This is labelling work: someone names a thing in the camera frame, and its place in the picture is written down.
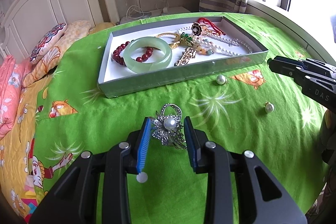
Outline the silver rhinestone pearl brooch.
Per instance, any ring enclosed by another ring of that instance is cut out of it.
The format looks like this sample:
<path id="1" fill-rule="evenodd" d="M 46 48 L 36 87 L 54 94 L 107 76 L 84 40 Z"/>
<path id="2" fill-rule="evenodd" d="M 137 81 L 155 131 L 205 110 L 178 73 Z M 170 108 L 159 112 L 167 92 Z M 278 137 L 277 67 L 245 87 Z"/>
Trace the silver rhinestone pearl brooch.
<path id="1" fill-rule="evenodd" d="M 176 149 L 187 149 L 185 137 L 182 133 L 182 110 L 173 103 L 166 103 L 155 117 L 150 117 L 151 135 L 161 142 L 161 145 Z"/>

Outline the pearl earring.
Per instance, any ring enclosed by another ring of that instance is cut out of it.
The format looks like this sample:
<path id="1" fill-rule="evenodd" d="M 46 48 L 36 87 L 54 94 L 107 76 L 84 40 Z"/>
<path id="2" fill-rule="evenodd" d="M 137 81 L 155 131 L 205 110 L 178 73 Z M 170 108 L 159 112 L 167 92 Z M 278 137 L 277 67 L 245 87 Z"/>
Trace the pearl earring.
<path id="1" fill-rule="evenodd" d="M 264 105 L 264 110 L 267 114 L 271 113 L 274 111 L 274 104 L 271 102 L 266 102 Z"/>
<path id="2" fill-rule="evenodd" d="M 224 76 L 224 75 L 218 75 L 216 77 L 216 83 L 218 85 L 225 85 L 225 84 L 228 83 L 228 78 L 226 76 Z"/>

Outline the black flower brooch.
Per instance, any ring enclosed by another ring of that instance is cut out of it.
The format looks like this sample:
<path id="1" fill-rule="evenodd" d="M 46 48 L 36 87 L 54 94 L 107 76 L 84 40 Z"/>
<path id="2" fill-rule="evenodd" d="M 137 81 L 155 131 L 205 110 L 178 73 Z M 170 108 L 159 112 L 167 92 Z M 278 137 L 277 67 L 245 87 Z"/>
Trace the black flower brooch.
<path id="1" fill-rule="evenodd" d="M 194 36 L 206 36 L 210 33 L 208 25 L 199 22 L 194 22 L 191 30 Z"/>

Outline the gold safety pin brooch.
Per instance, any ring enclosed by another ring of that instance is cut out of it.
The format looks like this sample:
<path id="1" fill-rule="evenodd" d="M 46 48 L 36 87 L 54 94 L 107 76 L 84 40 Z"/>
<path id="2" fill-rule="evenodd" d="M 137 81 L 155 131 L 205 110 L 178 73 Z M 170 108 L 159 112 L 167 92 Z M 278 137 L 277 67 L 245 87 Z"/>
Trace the gold safety pin brooch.
<path id="1" fill-rule="evenodd" d="M 180 67 L 187 65 L 191 59 L 193 59 L 196 56 L 196 49 L 192 47 L 187 47 L 181 55 L 181 58 L 175 62 L 174 66 L 175 67 Z"/>

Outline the green jade bangle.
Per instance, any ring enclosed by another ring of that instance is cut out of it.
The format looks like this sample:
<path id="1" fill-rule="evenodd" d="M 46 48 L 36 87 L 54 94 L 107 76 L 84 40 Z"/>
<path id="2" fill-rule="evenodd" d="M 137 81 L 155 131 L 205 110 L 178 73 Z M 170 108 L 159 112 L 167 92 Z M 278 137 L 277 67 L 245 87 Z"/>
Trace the green jade bangle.
<path id="1" fill-rule="evenodd" d="M 140 48 L 145 48 L 146 52 L 134 59 L 132 54 Z M 161 53 L 155 58 L 155 61 L 148 63 L 147 61 L 153 55 L 154 50 Z M 156 37 L 143 37 L 130 42 L 123 50 L 123 60 L 126 67 L 134 73 L 147 73 L 165 69 L 172 59 L 172 50 L 164 40 Z"/>

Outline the gold bangle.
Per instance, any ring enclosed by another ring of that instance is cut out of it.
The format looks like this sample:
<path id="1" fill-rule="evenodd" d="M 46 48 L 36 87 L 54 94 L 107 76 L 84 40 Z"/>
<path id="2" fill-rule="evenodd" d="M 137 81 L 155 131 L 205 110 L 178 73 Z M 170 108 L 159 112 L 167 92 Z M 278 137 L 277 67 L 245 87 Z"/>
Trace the gold bangle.
<path id="1" fill-rule="evenodd" d="M 181 42 L 180 34 L 172 33 L 172 32 L 164 32 L 161 34 L 157 34 L 155 37 L 165 39 L 166 42 L 169 44 L 169 47 L 172 50 L 176 49 L 180 45 L 180 42 Z"/>

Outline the grey cardboard tray box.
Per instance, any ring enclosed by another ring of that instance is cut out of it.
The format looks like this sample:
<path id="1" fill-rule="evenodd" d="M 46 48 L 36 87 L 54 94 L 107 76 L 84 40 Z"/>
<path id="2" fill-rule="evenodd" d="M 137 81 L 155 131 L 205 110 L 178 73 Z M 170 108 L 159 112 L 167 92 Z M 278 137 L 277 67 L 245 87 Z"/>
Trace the grey cardboard tray box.
<path id="1" fill-rule="evenodd" d="M 195 35 L 197 14 L 121 24 L 109 35 L 98 86 L 114 98 L 261 64 L 268 50 L 225 16 L 210 20 L 225 36 Z"/>

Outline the yellow cartoon bed sheet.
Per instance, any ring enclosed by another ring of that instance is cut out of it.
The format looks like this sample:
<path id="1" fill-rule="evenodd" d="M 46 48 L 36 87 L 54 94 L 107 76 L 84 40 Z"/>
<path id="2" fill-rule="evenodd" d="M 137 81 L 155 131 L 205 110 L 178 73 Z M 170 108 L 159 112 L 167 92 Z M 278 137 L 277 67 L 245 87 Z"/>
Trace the yellow cartoon bed sheet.
<path id="1" fill-rule="evenodd" d="M 92 26 L 88 35 L 114 26 L 115 23 L 100 23 Z M 38 94 L 42 93 L 46 100 L 48 84 L 63 73 L 57 66 L 30 86 L 22 86 L 14 126 L 1 139 L 1 223 L 28 223 L 47 194 L 43 183 L 60 175 L 84 148 L 82 142 L 60 141 L 51 149 L 54 156 L 49 164 L 34 155 L 35 130 L 41 113 L 46 111 L 47 119 L 51 119 L 77 112 L 67 99 L 38 104 Z"/>

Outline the white nightstand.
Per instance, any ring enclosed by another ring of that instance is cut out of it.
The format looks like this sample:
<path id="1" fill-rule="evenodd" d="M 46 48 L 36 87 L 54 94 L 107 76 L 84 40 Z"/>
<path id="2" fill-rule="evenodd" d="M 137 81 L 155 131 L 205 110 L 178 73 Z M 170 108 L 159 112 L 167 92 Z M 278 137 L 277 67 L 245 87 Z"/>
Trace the white nightstand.
<path id="1" fill-rule="evenodd" d="M 119 24 L 129 23 L 135 20 L 147 19 L 147 18 L 161 16 L 161 15 L 183 14 L 183 13 L 190 12 L 188 9 L 182 6 L 165 7 L 163 9 L 151 10 L 151 11 L 142 11 L 142 10 L 138 10 L 137 8 L 138 8 L 137 6 L 130 7 L 126 15 L 120 19 Z"/>

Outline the yellow patterned pillow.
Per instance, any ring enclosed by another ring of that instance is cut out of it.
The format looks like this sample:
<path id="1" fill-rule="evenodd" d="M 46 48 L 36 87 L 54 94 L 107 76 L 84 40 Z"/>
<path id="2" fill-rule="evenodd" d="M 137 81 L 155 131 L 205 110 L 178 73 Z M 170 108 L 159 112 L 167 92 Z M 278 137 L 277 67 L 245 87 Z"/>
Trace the yellow patterned pillow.
<path id="1" fill-rule="evenodd" d="M 89 34 L 92 24 L 88 20 L 77 20 L 67 24 L 67 29 L 60 40 L 42 57 L 37 64 L 31 64 L 32 71 L 23 79 L 22 86 L 28 87 L 44 77 L 56 67 L 64 53 L 76 41 Z"/>

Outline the embroidered round cushion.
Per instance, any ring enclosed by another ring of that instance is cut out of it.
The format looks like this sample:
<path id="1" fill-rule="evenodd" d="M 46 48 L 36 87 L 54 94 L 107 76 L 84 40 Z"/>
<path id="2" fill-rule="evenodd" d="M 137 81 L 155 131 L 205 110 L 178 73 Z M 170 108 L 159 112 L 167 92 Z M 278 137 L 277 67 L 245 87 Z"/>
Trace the embroidered round cushion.
<path id="1" fill-rule="evenodd" d="M 30 54 L 31 64 L 37 64 L 42 57 L 60 40 L 67 29 L 66 23 L 60 23 L 47 32 Z"/>

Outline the pink folded quilt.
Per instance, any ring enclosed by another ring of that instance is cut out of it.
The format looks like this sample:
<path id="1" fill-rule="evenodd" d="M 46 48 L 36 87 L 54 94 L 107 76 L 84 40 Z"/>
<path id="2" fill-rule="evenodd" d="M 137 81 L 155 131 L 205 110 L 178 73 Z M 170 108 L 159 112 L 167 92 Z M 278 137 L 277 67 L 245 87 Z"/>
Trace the pink folded quilt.
<path id="1" fill-rule="evenodd" d="M 18 64 L 13 55 L 6 56 L 1 65 L 1 139 L 14 126 L 22 81 L 29 72 L 29 66 L 28 60 Z"/>

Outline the white wooden headboard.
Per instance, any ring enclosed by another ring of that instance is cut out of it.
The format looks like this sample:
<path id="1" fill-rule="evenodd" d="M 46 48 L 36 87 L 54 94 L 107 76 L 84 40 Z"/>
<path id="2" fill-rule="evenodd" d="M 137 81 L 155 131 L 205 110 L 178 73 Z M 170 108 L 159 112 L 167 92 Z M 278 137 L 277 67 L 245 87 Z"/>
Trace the white wooden headboard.
<path id="1" fill-rule="evenodd" d="M 92 26 L 104 22 L 102 7 L 109 20 L 120 21 L 116 0 L 14 0 L 1 20 L 5 38 L 1 56 L 13 55 L 20 62 L 37 42 L 59 23 L 87 20 Z"/>

